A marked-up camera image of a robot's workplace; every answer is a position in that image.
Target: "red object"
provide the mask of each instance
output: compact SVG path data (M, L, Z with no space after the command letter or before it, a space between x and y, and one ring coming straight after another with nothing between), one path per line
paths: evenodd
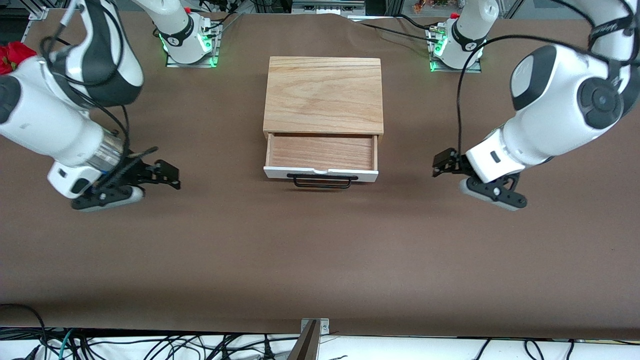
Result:
M6 46L0 46L0 75L9 74L11 71L13 71L13 67L9 59L6 58Z
M0 75L9 74L13 71L13 67L10 63L5 63L5 59L0 59Z
M36 54L28 46L19 41L10 42L7 46L6 57L10 62L19 65L26 58L30 58Z

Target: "black cable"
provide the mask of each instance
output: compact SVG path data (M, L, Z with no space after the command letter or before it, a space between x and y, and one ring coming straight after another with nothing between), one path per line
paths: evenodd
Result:
M278 338L278 339L270 339L269 341L270 342L274 342L274 341L287 341L287 340L297 340L297 339L298 338ZM243 350L249 350L250 348L254 347L255 345L260 345L262 343L264 343L264 340L263 341L257 341L255 343L251 343L251 344L245 345L243 347L239 347L239 348L233 349L233 351L229 352L229 355L223 356L220 360L229 360L229 357L231 355L235 354L236 352L243 351Z
M417 35L402 33L400 31L396 31L396 30L391 30L391 29L387 29L387 28L381 28L381 27L376 26L376 25L364 24L362 22L360 22L360 24L362 24L364 26L369 26L370 28L379 29L379 30L383 30L383 31L388 31L390 33L402 35L402 36L405 36L405 37L416 38L416 39L424 40L424 41L427 41L427 42L438 42L436 39L426 38L426 37L419 37Z
M207 355L207 347L204 346L204 342L202 342L202 336L198 336L198 341L200 342L200 348L202 349L202 354Z
M196 354L198 354L198 360L202 360L202 354L197 349L192 348L192 347L184 347L184 348L187 349L187 350L195 351Z
M103 189L103 187L105 187L105 185L107 183L110 184L112 182L113 177L116 176L116 173L119 173L119 170L120 170L120 168L122 168L122 166L124 164L124 161L125 161L125 158L127 157L128 153L129 153L129 146L131 144L131 139L129 138L129 114L127 113L127 108L125 108L124 106L121 106L122 113L123 113L124 119L125 119L125 125L123 125L122 122L120 120L118 120L118 118L116 118L115 115L113 115L104 106L102 106L102 105L98 104L97 102L93 101L93 99L91 99L90 97L85 95L83 92L81 92L80 90L78 90L78 89L76 89L74 87L71 87L71 90L75 94L77 94L78 96L83 98L86 102L88 102L92 106L98 108L103 113L105 113L109 118L111 118L111 120L113 120L113 122L115 122L118 125L118 127L120 128L120 130L122 130L122 133L124 134L124 144L123 144L123 147L122 147L122 149L123 149L122 150L122 157L120 158L120 161L116 164L116 166L114 166L106 174L106 176L104 176L100 181L98 181L98 183L94 187L94 190L96 192L99 192L101 189Z
M551 0L551 1L553 1L554 3L558 3L560 5L564 5L567 8L573 10L575 13L577 13L578 15L583 17L584 20L587 20L589 25L591 25L591 28L595 27L595 23L593 22L593 19L589 15L585 14L582 10L576 8L574 5L571 5L571 4L569 4L569 3L567 3L567 2L565 2L563 0Z
M218 345L216 345L216 347L209 353L209 355L205 358L205 360L213 360L213 358L220 353L223 347L226 347L228 344L232 343L235 339L238 339L240 336L241 335L238 335L238 334L232 334L228 338L227 335L225 335L222 338L222 341L218 343Z
M436 23L431 24L431 25L420 25L420 24L418 24L417 22L413 21L413 19L412 19L412 18L410 18L409 16L407 16L407 15L405 15L405 14L403 14L403 13L395 14L395 15L393 15L393 17L401 17L401 18L403 18L404 20L407 20L408 22L410 22L410 23L411 23L411 25L415 26L416 28L423 29L423 30L428 30L430 26L432 26L432 25L437 25L437 24L438 24L438 23L436 22Z
M67 46L70 46L70 45L71 45L70 43L68 43L68 42L66 42L66 41L64 41L64 40L62 40L61 38L56 38L56 41L57 41L57 42L60 42L60 43L62 43L62 44L64 44L64 45L67 45Z
M471 51L471 53L469 54L469 57L467 58L464 66L462 67L461 71L460 71L460 78L458 80L458 90L456 92L456 112L458 114L458 154L462 154L462 117L461 117L461 113L460 113L460 93L461 93L461 89L462 89L462 80L464 79L464 76L466 74L466 69L467 66L469 65L469 62L471 61L471 59L474 57L474 55L480 51L482 48L484 48L485 46L492 44L494 42L498 42L501 40L507 40L507 39L512 39L512 38L518 38L518 39L526 39L526 40L536 40L536 41L542 41L542 42L548 42L551 44L556 44L556 45L561 45L561 46L565 46L568 47L569 49L574 50L577 53L580 54L584 54L587 56L592 56L598 60L602 60L604 62L609 62L610 59L606 58L605 56L601 56L598 54L593 54L590 53L589 51L585 50L585 49L581 49L575 45L571 45L569 43L563 42L563 41L559 41L559 40L555 40L552 38L545 38L545 37L537 37L534 35L504 35L501 37L496 37L493 39L489 39L486 42L478 45L473 51Z
M93 349L91 349L91 347L89 347L89 352L93 353L95 356L99 357L100 360L107 360L104 357L100 356L100 354L98 354L96 351L94 351Z
M181 347L186 347L188 343L191 343L197 337L198 337L198 335L192 337L191 339L185 340L185 342L183 342L182 344L176 346L175 348L173 348L173 346L172 346L172 350L169 352L169 355L167 355L166 360L169 360L169 358L171 356L175 356L176 351L180 350Z
M620 0L620 3L622 4L622 6L624 6L625 10L628 13L628 16L633 17L634 11L633 9L631 9L631 6L627 4L626 0ZM635 24L635 26L636 27L634 28L634 47L633 47L633 50L631 51L631 56L629 57L629 59L627 61L623 61L622 63L623 66L635 64L636 58L638 56L638 52L640 52L640 27L639 27L640 24Z
M58 357L58 352L56 351L56 348L54 348L53 346L51 346L51 345L50 345L50 344L48 344L48 343L45 343L45 342L42 340L42 338L38 338L38 339L40 339L40 344L41 344L42 346L44 346L46 349L48 349L49 351L51 351L51 352L54 354L54 356L55 356L56 358Z
M147 352L147 354L145 355L145 357L144 357L142 360L147 360L147 358L151 355L151 353L152 353L152 352L153 352L153 351L154 351L158 346L160 346L160 344L162 344L163 342L165 342L165 341L169 340L170 338L171 338L171 336L167 336L167 337L165 337L163 340L158 341L158 343L157 343L157 344L155 344L155 345L154 345L154 347L152 347L152 348L151 348L151 350L149 350L149 351Z
M569 360L569 358L571 357L571 353L573 352L573 347L575 346L573 340L569 340L569 342L571 343L571 345L569 346L569 351L567 351L566 358L564 360Z
M100 344L114 344L114 345L131 345L131 344L139 344L139 343L155 343L158 341L166 341L164 339L144 339L144 340L136 340L136 341L96 341L95 343L90 343L89 346L100 345Z
M77 360L81 360L81 358L80 358L80 356L78 354L78 347L76 346L75 340L72 339L72 338L69 338L67 340L67 343L68 343L69 349L71 350L71 354L72 354L71 358L74 359L74 360L76 360L76 359Z
M275 354L271 350L271 344L269 342L269 337L267 334L264 335L264 360L274 360Z
M535 357L533 357L533 355L529 352L529 347L528 347L529 343L533 343L533 345L536 347L536 350L538 350L538 354L540 355L539 359L536 359ZM525 352L527 352L527 355L531 358L531 360L545 360L545 356L542 355L542 350L540 350L540 347L538 346L538 344L533 340L524 341L524 350Z
M42 339L40 340L40 342L44 342L44 359L48 359L47 331L44 327L44 321L42 320L42 317L40 316L40 314L38 314L38 311L35 311L35 309L33 309L31 306L24 305L24 304L16 304L16 303L0 304L0 307L19 307L21 309L27 309L31 311L31 313L33 313L36 316L36 318L38 319L38 323L40 323L40 328L42 330Z
M204 6L207 8L207 10L208 10L209 12L211 12L211 8L209 7L209 5L207 5L207 3L206 3L205 1L200 1L200 4L201 4L201 5L204 5Z
M127 171L129 171L133 166L135 166L140 160L142 160L142 158L144 158L145 156L147 156L149 154L152 154L153 152L156 152L156 151L158 151L158 147L157 146L152 146L152 147L148 148L147 150L135 155L128 164L126 164L120 170L115 172L113 177L111 177L111 179L109 179L104 184L102 184L102 186L100 188L97 188L96 192L98 192L99 189L101 189L101 188L109 187L115 181L119 180L121 176L126 174Z
M89 347L89 342L87 341L87 339L85 337L82 337L80 339L80 346L81 346L81 348L86 349L87 351L89 351L89 357L90 358L86 357L86 354L84 355L86 360L95 360L95 357L93 356L92 350Z
M166 349L167 347L171 346L171 347L173 348L173 343L174 343L175 341L183 341L183 339L182 339L181 337L182 337L182 336L178 336L178 338L168 340L167 344L166 344L165 346L161 347L161 348L160 348L160 349L159 349L159 350L158 350L158 351L157 351L157 352L156 352L152 357L150 357L150 358L149 358L149 360L153 360L153 359L155 359L155 358L156 358L156 356L160 355L160 353L161 353L164 349Z
M227 14L227 16L225 16L224 18L222 18L222 20L217 20L217 21L218 21L218 23L217 23L217 24L215 24L215 25L213 25L213 26L209 26L208 28L204 28L204 31L209 31L209 30L211 30L211 29L215 29L215 28L217 28L218 26L222 25L222 23L223 23L223 22L227 21L227 19L228 19L231 15L233 15L233 14L234 14L234 12L230 12L230 13L228 13L228 14Z
M231 341L226 342L226 343L224 342L224 345L222 345L222 349L220 350L220 352L222 353L222 356L223 356L223 357L225 357L225 356L228 356L228 355L229 355L229 351L228 351L228 349L227 349L227 346L228 346L228 345L230 345L230 344L231 344Z
M488 338L484 344L482 345L482 347L480 348L480 351L478 352L478 355L476 355L476 357L474 358L474 360L480 360L480 357L482 356L482 353L484 352L484 350L486 349L486 346L489 345L489 341L491 341L491 338Z
M40 345L37 345L33 350L24 358L25 360L35 360L36 355L38 354L38 350L40 350Z

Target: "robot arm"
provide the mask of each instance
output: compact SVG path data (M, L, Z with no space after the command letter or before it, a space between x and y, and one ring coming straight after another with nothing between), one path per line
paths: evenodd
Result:
M78 0L63 16L57 38L75 7L86 38L52 52L42 47L7 76L0 76L0 134L54 159L47 176L76 209L100 209L140 200L141 183L180 188L178 170L163 161L149 166L125 141L91 121L88 109L125 105L140 93L143 76L112 0Z
M55 52L51 52L53 39L47 47L41 47L49 88L56 97L81 109L95 107L87 97L103 107L132 103L140 94L144 79L115 3L113 0L72 1L55 37L66 28L76 6L86 29L84 40Z
M434 176L468 175L463 192L523 208L526 198L514 192L521 171L595 140L631 110L640 94L638 67L630 61L638 54L637 22L626 29L615 24L619 17L636 19L637 4L629 4L631 14L619 0L585 1L582 8L596 24L590 37L595 56L560 45L528 55L511 76L515 116L465 155L453 149L436 155Z

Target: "metal handle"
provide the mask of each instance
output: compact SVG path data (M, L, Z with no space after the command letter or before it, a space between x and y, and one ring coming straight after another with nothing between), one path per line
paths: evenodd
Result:
M287 174L293 179L293 184L298 188L321 188L321 189L348 189L352 181L358 179L357 176L336 176L336 175L316 175L316 174ZM342 182L338 184L323 183L300 183L299 180L323 180Z

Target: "metal bracket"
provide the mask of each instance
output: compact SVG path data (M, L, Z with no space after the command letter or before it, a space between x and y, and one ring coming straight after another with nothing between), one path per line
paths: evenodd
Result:
M329 319L314 319L314 318L304 318L300 323L300 333L302 333L307 324L311 320L320 320L320 335L328 335L329 334Z
M302 319L302 333L287 360L317 360L320 336L329 333L329 319Z
M39 11L33 11L31 10L31 8L28 9L29 10L29 20L34 21L34 20L44 20L47 18L47 15L49 14L49 8L44 7L44 6L40 6L39 7Z

